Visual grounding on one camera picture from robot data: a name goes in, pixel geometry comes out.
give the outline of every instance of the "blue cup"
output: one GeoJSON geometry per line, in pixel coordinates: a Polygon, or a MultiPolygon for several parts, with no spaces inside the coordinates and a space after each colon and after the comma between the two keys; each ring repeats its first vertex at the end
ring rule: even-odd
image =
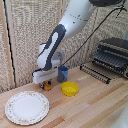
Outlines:
{"type": "Polygon", "coordinates": [[[68,68],[65,66],[61,66],[58,68],[58,81],[60,82],[65,82],[67,81],[67,77],[68,77],[68,68]]]}

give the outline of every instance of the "wooden countertop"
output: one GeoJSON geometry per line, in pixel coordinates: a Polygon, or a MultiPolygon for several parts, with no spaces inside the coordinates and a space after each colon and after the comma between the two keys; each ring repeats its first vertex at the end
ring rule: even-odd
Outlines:
{"type": "Polygon", "coordinates": [[[31,83],[0,94],[0,128],[109,128],[128,101],[128,80],[125,78],[112,80],[107,85],[77,67],[69,70],[68,81],[77,83],[80,88],[73,97],[61,92],[61,83],[56,79],[50,91],[31,83]],[[36,91],[48,98],[50,111],[42,121],[20,126],[7,119],[6,102],[22,91],[36,91]]]}

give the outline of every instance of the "blue object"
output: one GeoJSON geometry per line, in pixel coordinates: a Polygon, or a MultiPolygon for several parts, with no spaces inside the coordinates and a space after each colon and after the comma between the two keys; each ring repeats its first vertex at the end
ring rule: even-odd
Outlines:
{"type": "Polygon", "coordinates": [[[43,86],[41,86],[41,88],[44,89],[44,84],[43,84],[43,86]]]}
{"type": "Polygon", "coordinates": [[[50,84],[50,85],[51,85],[51,80],[50,80],[50,81],[48,81],[48,84],[50,84]]]}
{"type": "Polygon", "coordinates": [[[68,77],[68,68],[65,66],[61,66],[58,68],[58,81],[60,82],[65,82],[67,81],[67,77],[68,77]]]}

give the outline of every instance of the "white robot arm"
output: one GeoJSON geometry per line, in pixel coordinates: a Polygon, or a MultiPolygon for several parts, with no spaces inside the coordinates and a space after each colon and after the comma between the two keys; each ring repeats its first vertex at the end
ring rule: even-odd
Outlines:
{"type": "Polygon", "coordinates": [[[128,8],[128,1],[125,0],[71,0],[48,42],[40,45],[37,65],[43,71],[58,66],[60,60],[54,60],[52,57],[61,42],[80,32],[97,7],[121,6],[123,2],[128,8]]]}

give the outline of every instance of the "decorative plate rim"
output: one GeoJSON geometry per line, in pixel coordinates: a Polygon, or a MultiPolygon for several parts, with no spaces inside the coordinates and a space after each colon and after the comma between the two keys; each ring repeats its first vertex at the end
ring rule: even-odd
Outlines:
{"type": "Polygon", "coordinates": [[[8,101],[7,101],[7,103],[6,103],[6,105],[5,105],[5,114],[6,114],[6,116],[7,116],[7,118],[10,120],[10,121],[12,121],[13,123],[15,123],[15,124],[20,124],[20,125],[30,125],[30,124],[35,124],[35,123],[37,123],[37,122],[39,122],[39,121],[41,121],[43,118],[45,118],[46,117],[46,115],[48,114],[48,112],[49,112],[49,108],[50,108],[50,105],[49,105],[49,101],[48,101],[48,99],[43,95],[43,94],[41,94],[41,93],[39,93],[39,92],[36,92],[36,91],[23,91],[23,92],[20,92],[20,93],[17,93],[17,94],[15,94],[14,96],[12,96],[8,101]],[[47,111],[44,113],[44,115],[42,116],[42,117],[40,117],[39,119],[37,119],[37,120],[35,120],[35,121],[33,121],[33,122],[27,122],[27,119],[24,119],[24,121],[26,121],[26,122],[22,122],[22,119],[21,119],[21,123],[20,122],[18,122],[18,121],[16,121],[16,120],[14,120],[14,119],[11,119],[10,118],[10,116],[9,116],[9,114],[8,114],[8,105],[9,105],[9,102],[13,99],[13,98],[15,98],[17,95],[20,95],[20,94],[27,94],[27,93],[33,93],[33,94],[37,94],[37,95],[39,95],[39,96],[42,96],[42,98],[44,98],[45,99],[45,101],[46,101],[46,103],[47,103],[47,111]]]}

